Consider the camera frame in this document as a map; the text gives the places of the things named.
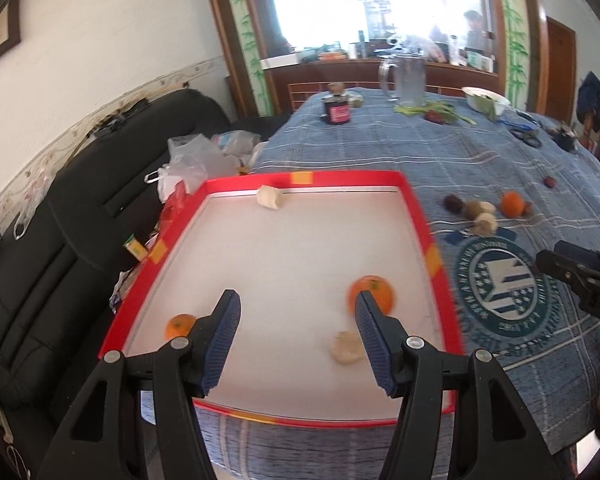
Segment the orange mandarin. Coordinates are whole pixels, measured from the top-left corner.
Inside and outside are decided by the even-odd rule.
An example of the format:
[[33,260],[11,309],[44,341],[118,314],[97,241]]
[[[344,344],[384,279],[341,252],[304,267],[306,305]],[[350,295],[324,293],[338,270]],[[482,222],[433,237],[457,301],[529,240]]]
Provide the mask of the orange mandarin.
[[521,217],[526,210],[526,206],[526,201],[515,191],[507,191],[501,198],[500,209],[507,218]]

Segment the brown round longan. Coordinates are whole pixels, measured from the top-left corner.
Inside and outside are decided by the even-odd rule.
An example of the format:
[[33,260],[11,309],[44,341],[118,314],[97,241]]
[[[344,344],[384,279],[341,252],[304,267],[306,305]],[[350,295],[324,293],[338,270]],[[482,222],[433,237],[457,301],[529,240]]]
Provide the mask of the brown round longan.
[[474,221],[475,218],[482,214],[479,203],[480,200],[468,200],[468,202],[465,204],[464,215],[468,220]]

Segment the pale fruit piece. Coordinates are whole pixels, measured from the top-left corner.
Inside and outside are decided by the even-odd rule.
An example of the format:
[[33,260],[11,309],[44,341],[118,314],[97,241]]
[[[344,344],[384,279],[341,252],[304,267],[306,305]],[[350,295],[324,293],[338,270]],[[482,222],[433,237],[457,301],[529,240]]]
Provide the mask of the pale fruit piece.
[[484,214],[495,214],[496,208],[493,204],[489,202],[480,202],[480,211]]

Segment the blue plaid tablecloth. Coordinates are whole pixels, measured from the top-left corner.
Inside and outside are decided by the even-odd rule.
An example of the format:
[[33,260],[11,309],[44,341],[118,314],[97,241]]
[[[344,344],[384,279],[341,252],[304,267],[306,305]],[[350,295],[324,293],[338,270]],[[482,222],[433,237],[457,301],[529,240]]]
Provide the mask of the blue plaid tablecloth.
[[[249,118],[236,128],[260,136],[257,172],[399,169],[428,209],[434,236],[466,245],[486,232],[501,204],[524,213],[503,219],[501,234],[528,249],[565,238],[600,248],[600,164],[553,144],[521,148],[505,129],[477,119],[437,126],[405,118],[368,98],[352,133],[321,127],[307,114]],[[550,317],[529,336],[506,338],[458,308],[468,347],[494,351],[527,401],[562,478],[577,474],[577,438],[600,416],[600,322],[556,292]],[[242,479],[371,479],[380,471],[393,426],[290,429],[202,413],[212,463]]]

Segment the small orange tray corner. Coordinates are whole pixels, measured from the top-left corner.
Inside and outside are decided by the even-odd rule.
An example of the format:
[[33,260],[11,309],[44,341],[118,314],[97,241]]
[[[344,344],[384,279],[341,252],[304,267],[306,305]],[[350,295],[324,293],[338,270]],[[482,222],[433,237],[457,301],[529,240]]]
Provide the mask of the small orange tray corner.
[[175,315],[166,323],[164,340],[170,341],[178,337],[186,337],[197,321],[195,315],[182,313]]

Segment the dark red date on table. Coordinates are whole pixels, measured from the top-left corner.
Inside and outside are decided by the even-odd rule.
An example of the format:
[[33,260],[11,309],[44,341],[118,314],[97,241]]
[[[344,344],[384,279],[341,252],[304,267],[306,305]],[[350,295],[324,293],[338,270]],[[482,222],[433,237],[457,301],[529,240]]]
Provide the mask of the dark red date on table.
[[462,214],[465,208],[464,200],[453,194],[445,196],[443,207],[452,214]]

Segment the black scissors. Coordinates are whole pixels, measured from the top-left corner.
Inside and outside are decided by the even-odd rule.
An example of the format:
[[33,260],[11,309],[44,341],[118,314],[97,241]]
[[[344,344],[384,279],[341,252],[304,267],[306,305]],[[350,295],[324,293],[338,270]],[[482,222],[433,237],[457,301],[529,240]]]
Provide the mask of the black scissors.
[[540,148],[542,146],[542,142],[536,134],[535,129],[526,125],[508,122],[507,120],[501,120],[500,124],[506,127],[507,130],[520,142],[531,146],[532,148]]

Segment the blue jacket on chair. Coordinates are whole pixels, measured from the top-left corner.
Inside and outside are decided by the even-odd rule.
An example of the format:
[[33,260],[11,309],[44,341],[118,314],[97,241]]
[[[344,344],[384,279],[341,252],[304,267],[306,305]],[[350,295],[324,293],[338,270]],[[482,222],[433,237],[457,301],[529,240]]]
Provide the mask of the blue jacket on chair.
[[590,116],[593,129],[600,130],[600,78],[593,72],[589,72],[580,85],[576,113],[578,121],[582,125]]

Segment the pale peeled fruit in tray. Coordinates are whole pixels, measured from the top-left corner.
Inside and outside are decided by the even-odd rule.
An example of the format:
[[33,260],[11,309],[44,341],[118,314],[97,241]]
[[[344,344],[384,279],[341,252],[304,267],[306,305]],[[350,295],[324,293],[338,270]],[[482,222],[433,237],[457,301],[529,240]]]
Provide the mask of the pale peeled fruit in tray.
[[350,330],[336,333],[329,347],[329,353],[341,365],[351,365],[365,358],[365,350],[360,335],[350,332]]

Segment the white bowl with greens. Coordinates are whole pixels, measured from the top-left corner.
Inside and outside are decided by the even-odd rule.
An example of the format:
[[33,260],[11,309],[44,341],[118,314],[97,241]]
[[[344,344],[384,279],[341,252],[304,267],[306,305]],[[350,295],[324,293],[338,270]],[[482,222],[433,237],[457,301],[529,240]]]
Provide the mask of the white bowl with greens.
[[509,99],[491,90],[463,87],[462,91],[469,107],[483,115],[498,117],[507,107],[510,107]]

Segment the green vegetable leaves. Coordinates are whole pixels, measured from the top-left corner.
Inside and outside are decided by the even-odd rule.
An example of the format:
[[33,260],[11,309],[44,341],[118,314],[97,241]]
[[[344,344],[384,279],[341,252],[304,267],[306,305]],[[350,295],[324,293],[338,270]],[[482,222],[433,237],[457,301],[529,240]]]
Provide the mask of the green vegetable leaves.
[[451,103],[447,102],[427,101],[422,105],[415,106],[396,104],[393,107],[393,110],[396,113],[404,116],[422,116],[422,118],[424,118],[424,114],[428,112],[428,110],[433,110],[444,118],[445,123],[443,125],[454,125],[457,122],[464,122],[465,124],[471,126],[477,125],[475,120],[458,114],[455,110],[455,107]]

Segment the black sofa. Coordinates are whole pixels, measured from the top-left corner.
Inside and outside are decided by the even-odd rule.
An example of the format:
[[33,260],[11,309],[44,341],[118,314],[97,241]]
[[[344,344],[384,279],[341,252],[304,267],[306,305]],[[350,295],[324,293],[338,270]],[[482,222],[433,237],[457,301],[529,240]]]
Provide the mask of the black sofa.
[[109,297],[162,209],[146,174],[177,136],[247,130],[268,139],[287,116],[232,122],[214,99],[184,89],[110,119],[59,170],[22,237],[0,239],[0,403],[71,399],[90,374],[114,314]]

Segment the red snack package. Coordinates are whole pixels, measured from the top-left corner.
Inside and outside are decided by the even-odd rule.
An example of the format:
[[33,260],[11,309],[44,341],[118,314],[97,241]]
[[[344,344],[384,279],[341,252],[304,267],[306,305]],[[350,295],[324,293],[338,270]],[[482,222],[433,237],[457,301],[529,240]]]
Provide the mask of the red snack package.
[[189,194],[187,193],[186,184],[184,181],[178,181],[174,191],[166,199],[157,224],[158,237],[163,238],[164,234],[169,231],[172,223],[180,216],[188,202]]

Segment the glass pitcher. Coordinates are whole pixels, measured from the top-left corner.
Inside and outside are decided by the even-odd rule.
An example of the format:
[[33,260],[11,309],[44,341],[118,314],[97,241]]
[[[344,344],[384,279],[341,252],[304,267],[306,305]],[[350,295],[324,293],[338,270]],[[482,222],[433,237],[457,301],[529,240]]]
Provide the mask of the glass pitcher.
[[426,99],[425,59],[399,52],[384,58],[378,70],[379,87],[396,104],[422,105]]

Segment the framed wall painting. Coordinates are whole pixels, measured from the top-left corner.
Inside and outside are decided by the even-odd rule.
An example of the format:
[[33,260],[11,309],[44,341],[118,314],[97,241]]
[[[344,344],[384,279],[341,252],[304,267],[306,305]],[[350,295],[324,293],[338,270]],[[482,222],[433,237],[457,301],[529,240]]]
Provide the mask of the framed wall painting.
[[20,0],[9,0],[0,13],[0,57],[20,43]]

